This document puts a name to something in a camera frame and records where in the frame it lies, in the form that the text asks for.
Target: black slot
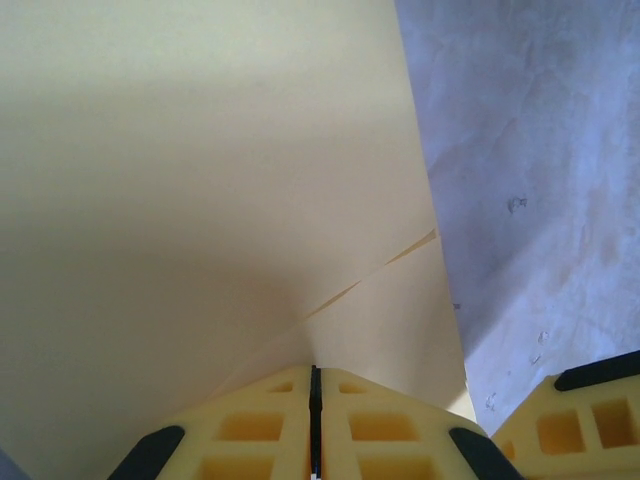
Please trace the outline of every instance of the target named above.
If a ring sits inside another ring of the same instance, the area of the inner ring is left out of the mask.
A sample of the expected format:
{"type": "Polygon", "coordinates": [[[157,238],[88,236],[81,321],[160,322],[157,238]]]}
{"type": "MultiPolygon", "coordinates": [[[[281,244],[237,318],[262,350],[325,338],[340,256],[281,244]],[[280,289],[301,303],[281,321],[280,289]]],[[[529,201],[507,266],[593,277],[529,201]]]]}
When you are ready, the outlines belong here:
{"type": "Polygon", "coordinates": [[[478,480],[524,480],[489,438],[463,427],[452,428],[449,436],[478,480]]]}
{"type": "Polygon", "coordinates": [[[568,392],[634,375],[640,375],[640,350],[570,368],[556,379],[553,386],[559,392],[568,392]]]}
{"type": "Polygon", "coordinates": [[[173,425],[143,437],[108,480],[155,480],[184,437],[184,428],[173,425]]]}
{"type": "Polygon", "coordinates": [[[315,365],[311,367],[309,417],[311,474],[315,474],[320,480],[322,475],[322,372],[315,365]]]}

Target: cream paper sheet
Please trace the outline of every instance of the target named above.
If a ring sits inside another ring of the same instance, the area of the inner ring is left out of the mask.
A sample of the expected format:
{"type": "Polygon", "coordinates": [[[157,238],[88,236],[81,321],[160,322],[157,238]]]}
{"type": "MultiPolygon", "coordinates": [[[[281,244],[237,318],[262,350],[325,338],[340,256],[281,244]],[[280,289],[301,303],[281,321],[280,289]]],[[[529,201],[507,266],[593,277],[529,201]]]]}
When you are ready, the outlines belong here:
{"type": "Polygon", "coordinates": [[[303,361],[471,414],[391,2],[5,22],[0,445],[33,478],[303,361]]]}

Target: black rubber pad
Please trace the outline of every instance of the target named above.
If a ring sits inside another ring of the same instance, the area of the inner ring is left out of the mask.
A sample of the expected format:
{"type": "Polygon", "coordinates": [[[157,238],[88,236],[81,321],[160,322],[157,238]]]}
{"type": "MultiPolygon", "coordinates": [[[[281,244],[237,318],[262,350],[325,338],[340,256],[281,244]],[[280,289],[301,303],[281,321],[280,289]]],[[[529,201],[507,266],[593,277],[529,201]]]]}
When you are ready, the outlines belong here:
{"type": "Polygon", "coordinates": [[[165,427],[143,437],[109,480],[155,480],[184,437],[184,428],[165,427]]]}
{"type": "Polygon", "coordinates": [[[640,350],[571,368],[562,373],[553,385],[559,392],[568,392],[634,375],[640,375],[640,350]]]}
{"type": "Polygon", "coordinates": [[[463,427],[452,428],[449,436],[478,480],[524,480],[489,438],[463,427]]]}

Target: rectangular hole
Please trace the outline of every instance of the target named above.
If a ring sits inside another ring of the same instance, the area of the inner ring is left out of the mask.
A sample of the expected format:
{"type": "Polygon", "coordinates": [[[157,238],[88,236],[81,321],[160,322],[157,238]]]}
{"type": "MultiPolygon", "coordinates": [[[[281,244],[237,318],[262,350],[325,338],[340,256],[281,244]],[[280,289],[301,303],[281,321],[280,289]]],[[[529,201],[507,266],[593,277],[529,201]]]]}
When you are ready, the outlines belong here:
{"type": "Polygon", "coordinates": [[[277,442],[283,422],[281,413],[233,413],[222,421],[215,439],[277,442]]]}
{"type": "Polygon", "coordinates": [[[269,393],[287,393],[293,391],[293,382],[285,382],[269,389],[269,393]]]}
{"type": "Polygon", "coordinates": [[[502,450],[502,454],[512,462],[516,459],[516,449],[514,448],[512,441],[509,440],[508,442],[505,442],[500,450],[502,450]]]}
{"type": "Polygon", "coordinates": [[[537,421],[540,449],[548,455],[584,452],[582,430],[575,410],[543,415],[537,421]]]}
{"type": "Polygon", "coordinates": [[[340,393],[348,393],[348,394],[357,394],[357,393],[365,393],[366,390],[355,383],[341,383],[338,386],[340,393]]]}
{"type": "Polygon", "coordinates": [[[626,398],[591,407],[603,448],[638,444],[638,431],[626,398]]]}
{"type": "Polygon", "coordinates": [[[429,458],[394,456],[358,458],[362,480],[439,480],[429,458]]]}
{"type": "Polygon", "coordinates": [[[210,457],[202,465],[202,480],[270,480],[271,457],[210,457]]]}
{"type": "Polygon", "coordinates": [[[352,413],[351,438],[362,441],[414,441],[418,439],[409,417],[401,413],[352,413]]]}

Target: dark spot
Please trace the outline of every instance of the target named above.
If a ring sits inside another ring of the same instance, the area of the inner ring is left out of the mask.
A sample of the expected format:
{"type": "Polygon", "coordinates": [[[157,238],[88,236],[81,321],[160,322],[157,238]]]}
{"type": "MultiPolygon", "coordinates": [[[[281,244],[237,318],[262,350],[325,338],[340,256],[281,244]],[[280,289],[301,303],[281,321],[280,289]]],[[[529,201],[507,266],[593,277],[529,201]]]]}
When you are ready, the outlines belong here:
{"type": "Polygon", "coordinates": [[[515,212],[518,208],[526,207],[527,201],[528,200],[526,198],[520,198],[520,197],[510,198],[509,201],[507,202],[507,209],[509,210],[509,213],[513,215],[513,212],[515,212]]]}
{"type": "Polygon", "coordinates": [[[493,392],[487,397],[487,401],[484,403],[484,406],[487,410],[491,410],[492,412],[496,411],[496,392],[493,392]]]}
{"type": "Polygon", "coordinates": [[[602,242],[600,247],[600,260],[603,265],[611,265],[617,263],[620,260],[620,254],[618,252],[618,242],[613,235],[608,235],[602,242]]]}
{"type": "Polygon", "coordinates": [[[540,335],[538,335],[538,343],[540,345],[544,345],[548,338],[549,338],[549,332],[542,331],[540,332],[540,335]]]}

